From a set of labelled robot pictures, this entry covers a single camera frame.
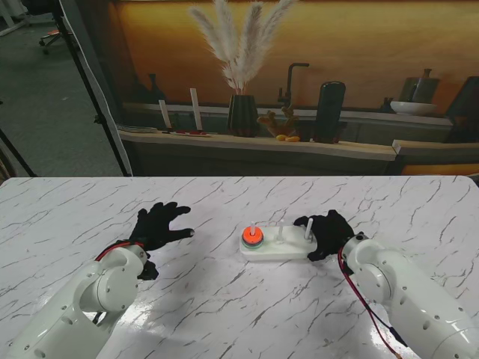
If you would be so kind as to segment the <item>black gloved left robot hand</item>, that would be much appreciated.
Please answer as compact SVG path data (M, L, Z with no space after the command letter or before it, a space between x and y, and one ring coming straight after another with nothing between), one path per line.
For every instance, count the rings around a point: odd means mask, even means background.
M176 202L158 202L149 211L141 209L129 240L141 243L145 251L155 251L168 243L191 238L195 233L192 228L170 229L170 223L175 218L190 212L190 207L179 206Z

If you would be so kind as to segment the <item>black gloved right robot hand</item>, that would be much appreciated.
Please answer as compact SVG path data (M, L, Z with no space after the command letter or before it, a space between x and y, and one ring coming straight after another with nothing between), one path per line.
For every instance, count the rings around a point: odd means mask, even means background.
M317 240L317 249L308 254L308 259L311 262L324 260L329 255L338 254L339 250L354 236L353 229L346 219L334 209L330 209L326 216L299 217L293 224L297 227L307 226L310 219L313 221L311 231Z

